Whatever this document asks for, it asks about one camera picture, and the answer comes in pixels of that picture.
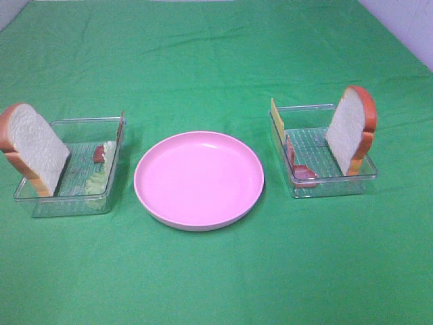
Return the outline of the green tablecloth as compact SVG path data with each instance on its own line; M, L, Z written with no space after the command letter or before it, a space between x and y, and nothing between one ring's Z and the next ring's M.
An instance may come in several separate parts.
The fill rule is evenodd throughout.
M373 190L294 199L270 101L378 109ZM1 32L1 107L124 113L106 215L33 219L1 161L2 324L431 324L432 73L357 1L33 1ZM151 217L133 173L155 143L215 130L261 159L253 210L214 232Z

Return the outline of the pink round plate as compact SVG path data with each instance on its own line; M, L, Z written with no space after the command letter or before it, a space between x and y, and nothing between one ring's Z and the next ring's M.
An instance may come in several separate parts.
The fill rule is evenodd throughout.
M241 219L259 199L264 183L255 152L213 131L162 140L143 155L134 174L135 193L155 219L195 232Z

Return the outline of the toy lettuce leaf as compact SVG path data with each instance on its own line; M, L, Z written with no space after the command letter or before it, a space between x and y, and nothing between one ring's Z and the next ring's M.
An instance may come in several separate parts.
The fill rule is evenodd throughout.
M102 195L106 191L108 179L110 176L114 154L116 151L116 142L108 141L103 144L105 149L108 149L106 161L100 164L100 170L94 172L85 182L85 195Z

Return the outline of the clear right plastic tray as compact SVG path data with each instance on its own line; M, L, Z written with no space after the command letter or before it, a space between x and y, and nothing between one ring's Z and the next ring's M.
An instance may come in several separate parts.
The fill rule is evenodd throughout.
M270 109L273 143L292 197L318 198L373 192L373 181L378 175L378 170L370 157L364 157L358 175L344 176L328 146L325 134L336 109L334 104L277 106L277 109L284 122L285 135L290 136L295 149L295 164L306 165L318 174L318 178L311 179L318 183L316 187L296 188L294 186L293 171L286 155L286 139L285 144L280 142Z

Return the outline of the clear plastic tray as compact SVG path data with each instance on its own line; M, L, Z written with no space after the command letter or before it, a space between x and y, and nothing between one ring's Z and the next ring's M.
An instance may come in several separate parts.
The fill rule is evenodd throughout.
M54 196L40 197L27 179L22 179L14 200L31 217L63 217L75 215L104 214L111 210L113 184L116 178L118 157L122 149L124 125L116 151L106 191L102 195L85 195L85 182L100 170L100 164L93 162L93 153L104 142L116 141L120 116L100 118L69 118L50 123L56 135L70 151L70 156Z
M358 175L344 176L328 146L325 134L336 109L334 104L277 106L277 109L284 122L285 135L290 136L295 149L295 164L306 165L318 174L318 178L311 179L318 183L316 187L296 188L294 186L293 171L286 155L286 139L285 144L280 142L270 109L273 143L292 197L318 198L373 192L373 181L378 175L378 170L370 157L364 157Z

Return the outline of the toy bread slice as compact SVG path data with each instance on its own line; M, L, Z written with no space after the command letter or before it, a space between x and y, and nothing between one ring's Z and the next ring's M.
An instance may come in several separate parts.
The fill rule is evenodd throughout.
M372 146L377 123L378 113L369 92L361 86L348 86L325 134L344 176L359 174Z
M70 151L49 123L29 104L1 114L1 151L42 197L53 196Z

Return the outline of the yellow toy cheese slice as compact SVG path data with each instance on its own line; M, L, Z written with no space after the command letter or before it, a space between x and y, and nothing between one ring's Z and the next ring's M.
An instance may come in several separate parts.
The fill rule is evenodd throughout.
M272 97L271 98L271 116L273 118L273 122L275 124L275 128L277 130L277 134L279 136L280 142L282 144L285 144L285 126L284 126L284 122L282 121L276 103L275 103L275 99Z

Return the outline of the clear left plastic tray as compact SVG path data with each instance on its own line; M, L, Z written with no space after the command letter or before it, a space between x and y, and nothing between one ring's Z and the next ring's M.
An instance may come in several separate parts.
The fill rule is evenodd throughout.
M111 210L113 184L116 178L118 157L122 149L124 125L116 151L106 191L102 195L85 195L85 182L100 170L100 164L93 162L93 153L104 142L116 141L120 116L100 118L69 118L50 123L56 135L70 151L70 156L54 196L40 197L27 179L22 179L14 200L31 217L63 217L75 215L104 214Z

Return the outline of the toy bacon strip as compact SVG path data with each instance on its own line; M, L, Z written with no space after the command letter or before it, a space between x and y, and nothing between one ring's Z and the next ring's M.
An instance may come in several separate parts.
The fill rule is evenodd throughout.
M306 165L295 164L295 149L289 135L286 135L286 155L290 167L292 168L294 181L292 182L296 188L314 188L318 185L317 182L311 179L318 178L318 174L309 169Z
M120 134L124 124L124 110L120 115L119 125L116 131L116 143L120 141ZM103 145L97 146L93 153L94 163L104 163L106 161L106 155L108 154L108 149L105 149Z

